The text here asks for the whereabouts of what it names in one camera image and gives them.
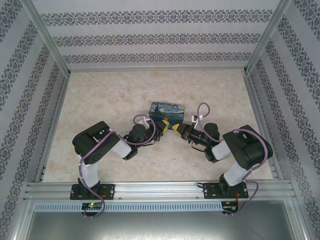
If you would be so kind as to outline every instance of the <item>wall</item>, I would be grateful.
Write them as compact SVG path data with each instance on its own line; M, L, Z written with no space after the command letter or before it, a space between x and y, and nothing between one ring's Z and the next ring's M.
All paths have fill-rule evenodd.
M35 0L71 70L245 67L279 0Z
M274 150L320 239L320 0L294 0L251 73Z
M18 0L0 0L0 240L33 182L65 78Z

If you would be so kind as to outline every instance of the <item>marble-patterned surface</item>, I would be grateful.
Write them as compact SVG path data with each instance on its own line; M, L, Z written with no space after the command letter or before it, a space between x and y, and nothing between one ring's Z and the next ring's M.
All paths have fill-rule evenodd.
M152 102L185 106L184 122L191 122L201 102L211 113L203 123L217 123L220 134L245 124L258 129L240 70L127 71L72 73L46 166L44 182L76 182L79 158L72 139L84 129L105 121L127 134L137 114L148 114ZM205 106L200 113L205 114ZM235 159L209 162L168 130L153 146L141 147L125 161L109 152L99 161L101 181L218 180ZM250 179L272 179L268 164Z

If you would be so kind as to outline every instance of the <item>perforated metal strip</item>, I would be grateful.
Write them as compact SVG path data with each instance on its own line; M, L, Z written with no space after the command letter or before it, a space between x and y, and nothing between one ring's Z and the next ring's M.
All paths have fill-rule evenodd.
M40 202L36 203L34 212L36 213L72 213L81 212L81 202ZM205 202L106 202L105 212L206 212L222 211L220 201ZM99 210L88 210L89 212L99 212Z

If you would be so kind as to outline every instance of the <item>black bracket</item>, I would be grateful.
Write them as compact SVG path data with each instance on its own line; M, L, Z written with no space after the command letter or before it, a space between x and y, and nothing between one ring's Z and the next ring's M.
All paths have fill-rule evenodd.
M98 200L99 198L93 195L78 179L78 184L73 184L71 187L71 200ZM113 200L115 196L115 184L101 184L100 182L94 185L91 190L103 197L104 200Z
M218 182L198 183L197 186L203 189L204 199L247 199L249 197L247 185L244 182L228 188L223 194Z

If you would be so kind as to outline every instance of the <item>starry night print box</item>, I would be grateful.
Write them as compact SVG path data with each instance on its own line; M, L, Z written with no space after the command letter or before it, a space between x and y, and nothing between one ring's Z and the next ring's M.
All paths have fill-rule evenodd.
M169 129L172 129L173 125L182 124L184 121L184 115L184 106L163 102L153 102L149 111L149 116L154 121L168 121L170 123Z

